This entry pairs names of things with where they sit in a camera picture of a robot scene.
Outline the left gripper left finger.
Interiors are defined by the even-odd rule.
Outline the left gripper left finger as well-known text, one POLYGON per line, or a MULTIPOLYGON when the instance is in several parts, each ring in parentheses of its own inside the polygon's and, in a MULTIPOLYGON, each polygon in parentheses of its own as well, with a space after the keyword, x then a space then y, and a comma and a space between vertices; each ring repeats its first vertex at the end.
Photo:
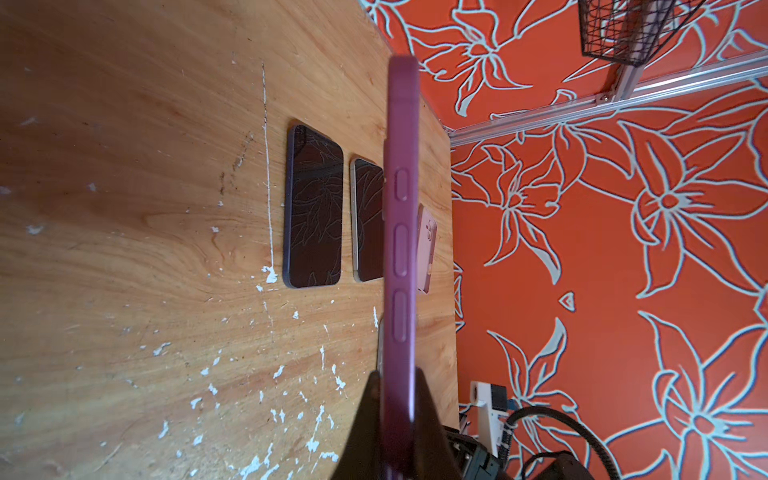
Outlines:
POLYGON ((373 371, 365 385, 333 480, 378 479, 380 467, 380 374, 373 371))

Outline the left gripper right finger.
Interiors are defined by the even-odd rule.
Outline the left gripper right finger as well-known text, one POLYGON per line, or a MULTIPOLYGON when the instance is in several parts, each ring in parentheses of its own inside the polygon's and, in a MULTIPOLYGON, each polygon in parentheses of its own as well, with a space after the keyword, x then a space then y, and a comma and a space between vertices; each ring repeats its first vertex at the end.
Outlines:
POLYGON ((423 371, 415 373, 416 395, 414 416, 413 478, 462 478, 445 436, 423 371))

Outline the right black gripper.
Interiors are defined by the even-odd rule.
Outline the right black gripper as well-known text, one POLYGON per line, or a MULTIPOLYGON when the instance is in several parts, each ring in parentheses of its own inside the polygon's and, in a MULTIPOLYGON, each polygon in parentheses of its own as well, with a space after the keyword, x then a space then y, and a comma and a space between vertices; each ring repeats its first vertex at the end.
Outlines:
POLYGON ((463 480, 510 479, 501 462, 476 439, 448 426, 444 431, 463 480))

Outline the phone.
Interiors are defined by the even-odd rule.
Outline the phone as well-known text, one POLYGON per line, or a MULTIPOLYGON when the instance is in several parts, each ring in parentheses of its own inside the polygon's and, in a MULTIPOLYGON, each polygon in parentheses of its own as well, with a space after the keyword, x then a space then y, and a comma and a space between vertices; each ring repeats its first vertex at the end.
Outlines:
POLYGON ((383 276, 383 169, 366 159, 351 162, 353 268, 359 282, 383 276))
POLYGON ((286 162, 283 277, 287 286, 335 285, 341 277, 344 156, 309 126, 290 129, 286 162))
POLYGON ((384 479, 408 478, 413 464, 419 108, 418 60, 392 57, 383 166, 385 319, 379 432, 384 479))

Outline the pink phone case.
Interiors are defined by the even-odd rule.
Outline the pink phone case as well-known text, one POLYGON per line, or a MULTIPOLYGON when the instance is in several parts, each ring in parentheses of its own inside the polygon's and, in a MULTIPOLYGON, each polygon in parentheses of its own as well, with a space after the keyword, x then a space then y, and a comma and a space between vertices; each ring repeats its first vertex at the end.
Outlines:
POLYGON ((425 205, 419 205, 417 240, 417 290, 423 294, 430 291, 438 224, 425 205))

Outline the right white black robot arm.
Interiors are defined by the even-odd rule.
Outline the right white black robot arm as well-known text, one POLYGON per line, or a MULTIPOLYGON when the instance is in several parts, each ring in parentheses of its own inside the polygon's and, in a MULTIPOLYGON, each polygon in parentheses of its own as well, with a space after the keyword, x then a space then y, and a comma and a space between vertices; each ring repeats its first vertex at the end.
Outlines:
POLYGON ((613 455, 585 425, 546 406, 528 406, 492 420, 490 444, 445 427, 449 447, 464 479, 592 479, 595 457, 610 479, 620 477, 613 455), (541 443, 535 424, 552 420, 554 444, 541 443))

